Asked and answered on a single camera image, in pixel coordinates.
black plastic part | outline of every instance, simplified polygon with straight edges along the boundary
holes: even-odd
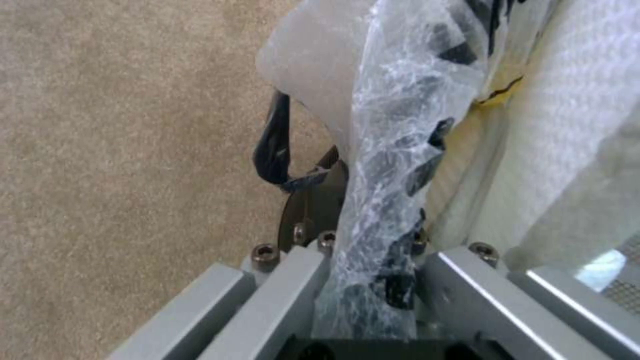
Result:
[[[253,165],[258,176],[271,184],[289,180],[289,96],[275,91],[267,117],[267,126],[253,152]]]
[[[511,359],[494,349],[495,341],[473,343],[452,340],[318,340],[292,336],[282,347],[277,360],[425,360],[425,359]]]

plastic wrap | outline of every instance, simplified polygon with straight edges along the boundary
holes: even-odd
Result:
[[[522,77],[552,1],[535,3],[522,7],[534,20],[519,22],[514,42],[514,1],[306,0],[260,52],[261,73],[327,124],[349,166],[314,336],[415,337],[410,248],[444,136],[474,99],[508,94]],[[518,63],[499,75],[510,56]]]

bubble wrap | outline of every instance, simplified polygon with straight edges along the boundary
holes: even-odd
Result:
[[[469,232],[512,269],[573,271],[639,230],[638,19],[636,0],[561,1],[532,54]]]

